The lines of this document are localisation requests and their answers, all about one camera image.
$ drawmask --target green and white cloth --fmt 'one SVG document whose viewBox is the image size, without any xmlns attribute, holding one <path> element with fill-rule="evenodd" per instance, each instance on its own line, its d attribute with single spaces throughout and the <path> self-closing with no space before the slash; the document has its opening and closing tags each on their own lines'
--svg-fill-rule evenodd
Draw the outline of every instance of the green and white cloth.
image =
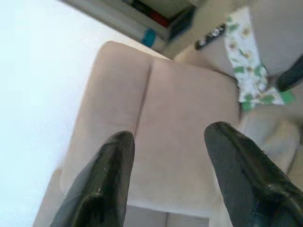
<svg viewBox="0 0 303 227">
<path fill-rule="evenodd" d="M 257 105 L 286 105 L 293 100 L 290 91 L 280 93 L 268 85 L 267 70 L 259 57 L 248 7 L 227 17 L 224 41 L 240 89 L 239 102 L 244 110 Z"/>
</svg>

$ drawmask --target beige fabric upholstery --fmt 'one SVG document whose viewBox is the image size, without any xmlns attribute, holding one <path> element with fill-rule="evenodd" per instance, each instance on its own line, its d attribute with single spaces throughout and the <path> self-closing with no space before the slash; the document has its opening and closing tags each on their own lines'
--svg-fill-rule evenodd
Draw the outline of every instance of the beige fabric upholstery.
<svg viewBox="0 0 303 227">
<path fill-rule="evenodd" d="M 128 204 L 208 216 L 214 185 L 203 132 L 212 122 L 238 119 L 232 78 L 107 44 L 81 104 L 62 190 L 68 191 L 106 137 L 130 130 L 136 151 Z"/>
<path fill-rule="evenodd" d="M 61 178 L 66 194 L 80 170 L 112 134 L 135 133 L 152 57 L 114 42 L 96 57 Z"/>
<path fill-rule="evenodd" d="M 201 68 L 155 60 L 136 135 L 129 204 L 207 216 L 212 165 L 203 133 L 239 119 L 233 80 Z"/>
<path fill-rule="evenodd" d="M 302 9 L 302 0 L 251 1 L 250 13 L 259 54 L 270 75 L 283 73 L 303 54 Z M 188 47 L 175 61 L 234 76 L 222 37 L 199 52 L 193 46 Z"/>
</svg>

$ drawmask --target seat cushion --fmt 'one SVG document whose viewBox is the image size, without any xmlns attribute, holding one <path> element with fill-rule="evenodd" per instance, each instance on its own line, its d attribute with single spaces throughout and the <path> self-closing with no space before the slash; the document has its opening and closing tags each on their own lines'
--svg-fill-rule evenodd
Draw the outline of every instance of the seat cushion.
<svg viewBox="0 0 303 227">
<path fill-rule="evenodd" d="M 128 204 L 208 217 L 212 164 L 203 133 L 239 119 L 235 81 L 202 68 L 154 60 L 135 138 Z"/>
<path fill-rule="evenodd" d="M 64 194 L 109 136 L 135 133 L 151 63 L 151 55 L 114 42 L 97 54 L 63 165 Z"/>
</svg>

